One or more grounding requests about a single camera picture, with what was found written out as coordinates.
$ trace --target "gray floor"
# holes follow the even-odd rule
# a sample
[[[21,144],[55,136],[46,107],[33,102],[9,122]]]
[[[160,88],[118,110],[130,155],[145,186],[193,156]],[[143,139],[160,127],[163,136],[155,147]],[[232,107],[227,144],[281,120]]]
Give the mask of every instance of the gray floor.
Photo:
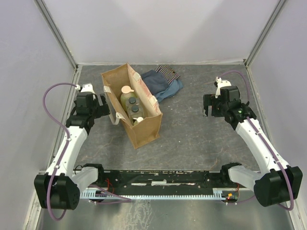
[[[101,73],[117,66],[83,66],[79,84],[91,82],[96,93],[103,92]],[[132,67],[140,74],[157,66]],[[123,126],[112,125],[109,117],[95,121],[78,155],[77,164],[101,163],[105,169],[220,170],[223,164],[240,162],[252,170],[258,165],[248,147],[223,118],[202,116],[202,97],[214,93],[215,77],[228,71],[246,74],[244,65],[174,65],[184,88],[163,100],[160,138],[134,149]],[[238,86],[242,101],[247,93],[237,74],[226,79]],[[250,107],[258,114],[253,100]]]

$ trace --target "black bottle cap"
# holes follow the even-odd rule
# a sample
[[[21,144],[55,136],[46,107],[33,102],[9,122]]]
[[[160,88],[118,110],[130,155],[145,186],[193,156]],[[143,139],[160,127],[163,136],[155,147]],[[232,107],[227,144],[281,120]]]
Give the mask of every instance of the black bottle cap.
[[[139,111],[139,107],[138,107],[137,105],[133,105],[133,106],[131,107],[131,110],[132,110],[132,112],[136,113],[136,112]]]
[[[135,97],[130,97],[130,98],[129,98],[129,103],[130,103],[130,104],[135,104],[135,103],[136,103]]]

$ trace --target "beige bottle cap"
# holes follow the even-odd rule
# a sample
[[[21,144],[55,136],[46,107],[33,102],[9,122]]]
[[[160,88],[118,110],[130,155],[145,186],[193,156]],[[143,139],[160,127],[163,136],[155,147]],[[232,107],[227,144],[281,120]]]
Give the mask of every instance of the beige bottle cap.
[[[134,92],[134,90],[131,89],[130,86],[125,85],[125,86],[123,86],[123,87],[121,88],[121,92],[126,94],[126,93],[130,93],[130,92]]]
[[[144,120],[144,118],[142,118],[141,116],[139,116],[139,117],[136,119],[136,121],[137,121],[138,123],[140,123],[142,120]]]

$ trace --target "cable clip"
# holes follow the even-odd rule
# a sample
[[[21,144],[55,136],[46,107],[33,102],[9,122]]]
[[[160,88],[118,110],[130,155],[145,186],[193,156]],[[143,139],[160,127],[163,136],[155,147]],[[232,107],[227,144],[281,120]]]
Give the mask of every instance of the cable clip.
[[[81,90],[81,86],[80,85],[76,85],[75,86],[75,90]]]

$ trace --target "striped shirt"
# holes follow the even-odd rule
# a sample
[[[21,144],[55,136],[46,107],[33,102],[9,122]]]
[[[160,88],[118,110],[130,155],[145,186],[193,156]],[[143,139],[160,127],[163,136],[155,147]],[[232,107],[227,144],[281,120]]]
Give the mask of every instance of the striped shirt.
[[[170,84],[173,80],[177,80],[180,77],[180,75],[177,74],[173,70],[173,68],[169,66],[159,66],[155,71],[162,73],[168,84]]]

